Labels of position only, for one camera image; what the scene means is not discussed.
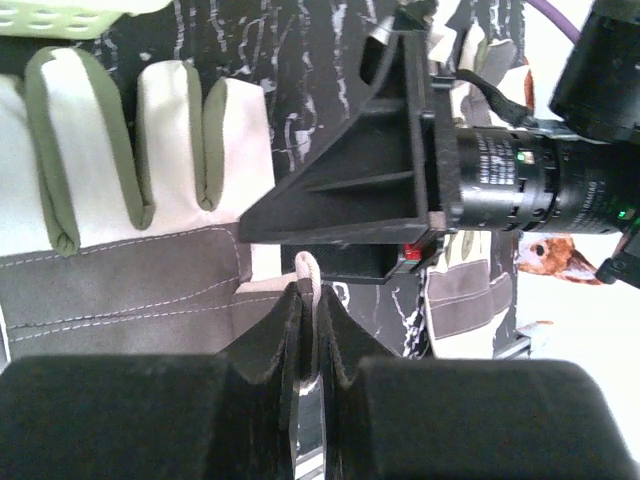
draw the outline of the black plastic bracket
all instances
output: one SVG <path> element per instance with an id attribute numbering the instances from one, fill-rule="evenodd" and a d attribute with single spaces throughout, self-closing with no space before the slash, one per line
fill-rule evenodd
<path id="1" fill-rule="evenodd" d="M 396 25 L 403 15 L 398 9 Z M 455 226 L 462 202 L 453 78 L 431 76 L 427 35 L 391 34 L 359 113 L 242 216 L 243 241 L 424 246 Z"/>
<path id="2" fill-rule="evenodd" d="M 640 213 L 621 229 L 624 235 L 611 258 L 604 261 L 596 273 L 601 282 L 613 285 L 617 280 L 640 288 Z"/>

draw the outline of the glove stitching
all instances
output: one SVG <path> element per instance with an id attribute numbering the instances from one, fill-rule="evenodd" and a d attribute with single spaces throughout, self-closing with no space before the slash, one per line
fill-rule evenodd
<path id="1" fill-rule="evenodd" d="M 10 340 L 9 343 L 17 343 L 17 342 L 22 342 L 22 341 L 25 341 L 25 340 L 33 340 L 35 338 L 44 337 L 44 336 L 51 335 L 51 334 L 54 334 L 54 333 L 70 332 L 70 331 L 73 331 L 73 330 L 79 330 L 81 328 L 115 325 L 117 323 L 131 322 L 133 320 L 141 320 L 141 319 L 148 319 L 148 318 L 163 318 L 163 317 L 171 317 L 171 316 L 176 316 L 176 315 L 187 315 L 187 314 L 194 314 L 194 313 L 212 312 L 212 311 L 215 311 L 215 310 L 223 310 L 225 308 L 235 307 L 235 306 L 238 306 L 238 305 L 245 305 L 245 304 L 248 304 L 248 303 L 258 303 L 258 302 L 264 302 L 264 301 L 267 301 L 267 300 L 277 300 L 279 298 L 280 298 L 280 296 L 267 297 L 267 298 L 260 298 L 260 299 L 256 299 L 256 300 L 245 300 L 244 302 L 238 302 L 238 303 L 230 303 L 228 305 L 222 305 L 222 306 L 219 306 L 219 307 L 200 308 L 200 309 L 196 309 L 196 310 L 181 310 L 181 311 L 177 311 L 177 312 L 149 313 L 149 314 L 145 314 L 145 315 L 136 315 L 136 316 L 129 317 L 129 318 L 121 318 L 121 319 L 118 319 L 118 320 L 112 320 L 112 321 L 110 320 L 110 321 L 106 321 L 106 322 L 100 321 L 100 322 L 84 323 L 82 325 L 75 325 L 73 327 L 56 328 L 56 329 L 53 329 L 53 330 L 47 330 L 46 332 L 36 333 L 34 335 L 28 335 L 28 336 L 25 336 L 25 337 L 14 338 L 13 340 Z"/>
<path id="2" fill-rule="evenodd" d="M 165 302 L 160 302 L 160 303 L 155 303 L 155 304 L 150 304 L 150 305 L 140 305 L 138 307 L 132 307 L 132 308 L 127 308 L 124 310 L 118 310 L 116 312 L 108 312 L 108 313 L 98 313 L 96 315 L 81 315 L 79 317 L 72 317 L 72 318 L 65 318 L 62 320 L 56 320 L 53 322 L 44 322 L 44 323 L 23 323 L 21 325 L 12 325 L 8 328 L 8 330 L 17 330 L 20 328 L 36 328 L 36 327 L 47 327 L 49 325 L 59 325 L 61 323 L 69 323 L 69 322 L 78 322 L 81 320 L 91 320 L 94 318 L 109 318 L 109 317 L 114 317 L 116 315 L 122 315 L 122 314 L 126 314 L 126 313 L 131 313 L 131 312 L 135 312 L 137 310 L 144 310 L 146 308 L 154 308 L 154 307 L 164 307 L 167 305 L 171 305 L 173 303 L 178 303 L 178 302 L 183 302 L 185 300 L 191 300 L 194 297 L 197 297 L 199 295 L 202 295 L 204 293 L 207 293 L 211 290 L 213 290 L 214 288 L 220 287 L 222 285 L 225 285 L 227 283 L 231 283 L 234 282 L 236 280 L 238 280 L 240 277 L 233 277 L 230 278 L 229 280 L 225 280 L 223 282 L 218 282 L 214 285 L 211 285 L 207 288 L 205 288 L 204 290 L 200 290 L 199 292 L 195 292 L 192 293 L 190 295 L 186 295 L 184 297 L 180 297 L 180 298 L 175 298 L 173 300 L 167 300 Z"/>
<path id="3" fill-rule="evenodd" d="M 478 295 L 478 294 L 480 294 L 482 292 L 486 292 L 487 290 L 493 290 L 494 288 L 496 288 L 497 286 L 501 285 L 502 283 L 504 283 L 506 281 L 507 281 L 506 277 L 500 276 L 494 282 L 489 283 L 482 290 L 477 290 L 475 292 L 465 293 L 464 295 L 457 295 L 457 296 L 454 296 L 454 297 L 445 297 L 445 298 L 439 298 L 438 300 L 431 300 L 431 303 L 435 304 L 435 306 L 442 306 L 442 305 L 440 305 L 440 302 L 445 302 L 447 300 L 466 300 L 469 297 L 474 297 L 475 295 Z"/>
<path id="4" fill-rule="evenodd" d="M 191 230 L 189 232 L 180 232 L 180 233 L 173 233 L 171 235 L 161 235 L 161 236 L 156 236 L 156 237 L 148 237 L 148 238 L 141 238 L 139 240 L 133 240 L 133 241 L 127 241 L 124 243 L 118 243 L 118 244 L 114 244 L 114 245 L 109 245 L 107 247 L 100 247 L 100 248 L 94 248 L 92 250 L 87 250 L 87 251 L 83 251 L 80 252 L 79 255 L 91 255 L 92 253 L 97 253 L 97 252 L 104 252 L 106 250 L 113 250 L 115 248 L 119 248 L 119 247 L 127 247 L 130 245 L 137 245 L 139 243 L 146 243 L 146 242 L 153 242 L 156 240 L 167 240 L 170 238 L 177 238 L 177 237 L 184 237 L 186 235 L 192 235 L 195 233 L 202 233 L 202 232 L 206 232 L 206 231 L 212 231 L 212 232 L 227 232 L 229 234 L 229 236 L 231 237 L 231 240 L 233 242 L 233 249 L 235 250 L 236 253 L 236 260 L 238 262 L 238 276 L 240 276 L 240 253 L 238 252 L 238 245 L 236 243 L 236 239 L 233 236 L 233 233 L 231 233 L 228 229 L 226 228 L 220 228 L 220 227 L 204 227 L 204 228 L 198 228 L 196 230 Z M 48 255 L 46 257 L 37 257 L 37 258 L 30 258 L 27 260 L 18 260 L 16 262 L 10 262 L 10 263 L 4 263 L 4 264 L 0 264 L 0 268 L 6 268 L 6 267 L 15 267 L 18 265 L 24 265 L 27 263 L 35 263 L 35 262 L 41 262 L 43 260 L 51 260 L 54 258 L 61 258 L 61 255 Z"/>

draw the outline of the glove finger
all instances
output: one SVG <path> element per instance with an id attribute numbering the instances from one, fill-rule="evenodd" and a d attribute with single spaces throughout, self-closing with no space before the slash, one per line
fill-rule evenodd
<path id="1" fill-rule="evenodd" d="M 235 223 L 275 185 L 261 87 L 222 78 L 202 106 L 196 70 L 168 61 L 138 82 L 138 148 L 156 212 L 147 235 Z M 278 246 L 252 246 L 253 280 L 281 274 Z"/>
<path id="2" fill-rule="evenodd" d="M 498 86 L 513 65 L 518 49 L 513 40 L 492 42 L 488 47 L 482 64 L 476 72 L 491 85 Z M 473 100 L 484 95 L 478 88 L 471 89 Z"/>
<path id="3" fill-rule="evenodd" d="M 104 68 L 86 52 L 41 50 L 27 66 L 26 101 L 54 248 L 69 255 L 146 228 L 153 208 L 140 189 L 120 95 Z"/>
<path id="4" fill-rule="evenodd" d="M 50 250 L 22 86 L 0 76 L 0 257 Z"/>

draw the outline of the green plastic basket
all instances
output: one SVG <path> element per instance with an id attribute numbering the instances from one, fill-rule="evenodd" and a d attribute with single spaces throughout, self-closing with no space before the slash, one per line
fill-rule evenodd
<path id="1" fill-rule="evenodd" d="M 161 10 L 171 0 L 0 0 L 0 35 L 88 40 L 123 14 Z"/>

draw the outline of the green glove trim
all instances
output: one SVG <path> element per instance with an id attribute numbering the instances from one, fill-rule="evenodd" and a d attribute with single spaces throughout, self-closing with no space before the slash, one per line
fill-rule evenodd
<path id="1" fill-rule="evenodd" d="M 487 62 L 487 56 L 489 55 L 489 40 L 483 38 L 478 44 L 478 52 L 476 53 L 476 59 L 473 62 L 473 71 L 479 72 L 484 64 Z"/>
<path id="2" fill-rule="evenodd" d="M 189 92 L 189 123 L 191 127 L 191 148 L 193 152 L 193 171 L 195 173 L 196 199 L 203 210 L 211 211 L 212 205 L 207 198 L 207 167 L 202 144 L 202 86 L 200 76 L 193 65 L 182 64 L 187 71 L 187 89 Z"/>
<path id="3" fill-rule="evenodd" d="M 145 230 L 151 225 L 155 206 L 149 187 L 150 182 L 142 181 L 138 177 L 120 92 L 104 67 L 91 54 L 82 50 L 75 50 L 75 52 L 82 60 L 102 110 L 129 220 L 138 230 Z"/>
<path id="4" fill-rule="evenodd" d="M 200 207 L 214 211 L 222 198 L 224 184 L 224 116 L 227 111 L 227 82 L 220 78 L 213 86 L 204 104 L 204 196 Z"/>
<path id="5" fill-rule="evenodd" d="M 49 95 L 42 67 L 56 58 L 57 47 L 40 50 L 25 71 L 25 103 L 34 139 L 40 178 L 40 193 L 51 246 L 60 255 L 76 254 L 81 246 L 69 185 L 55 130 L 49 117 Z M 144 230 L 151 224 L 154 206 L 149 181 L 138 178 L 129 133 L 122 111 L 122 100 L 106 70 L 89 53 L 76 50 L 86 70 L 111 143 L 115 167 L 132 225 Z"/>
<path id="6" fill-rule="evenodd" d="M 27 64 L 25 104 L 37 156 L 40 196 L 49 241 L 56 252 L 66 257 L 78 252 L 80 233 L 56 135 L 48 115 L 47 86 L 41 74 L 42 66 L 55 60 L 52 50 L 55 47 L 40 50 Z"/>

